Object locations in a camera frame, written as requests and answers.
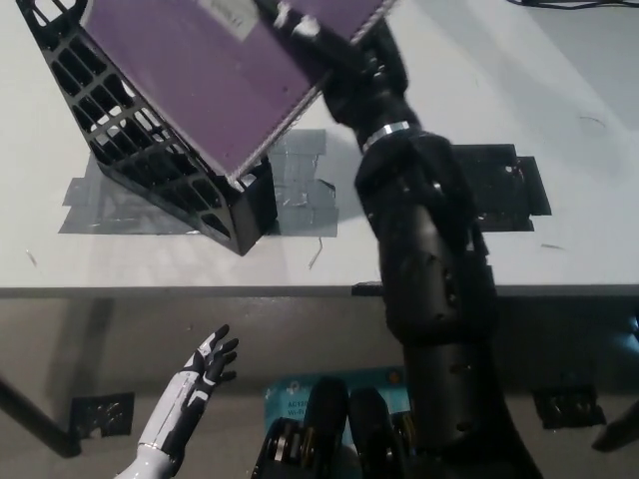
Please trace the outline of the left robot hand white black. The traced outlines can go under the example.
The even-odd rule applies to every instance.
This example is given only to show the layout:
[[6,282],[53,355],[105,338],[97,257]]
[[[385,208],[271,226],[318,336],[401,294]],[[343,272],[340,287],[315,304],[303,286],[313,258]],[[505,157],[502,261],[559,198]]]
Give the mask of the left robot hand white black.
[[169,381],[147,422],[139,443],[174,460],[184,453],[216,388],[236,377],[226,367],[237,357],[236,338],[223,325],[188,358]]

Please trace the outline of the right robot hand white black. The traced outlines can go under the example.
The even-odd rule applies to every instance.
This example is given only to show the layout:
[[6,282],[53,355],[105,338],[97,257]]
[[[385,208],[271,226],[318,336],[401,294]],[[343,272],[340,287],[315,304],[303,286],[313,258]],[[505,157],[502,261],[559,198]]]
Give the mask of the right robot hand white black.
[[405,99],[407,73],[385,20],[390,1],[348,40],[288,1],[258,1],[260,15],[286,42],[327,67],[320,82],[333,119],[355,134],[365,152],[379,139],[420,126]]

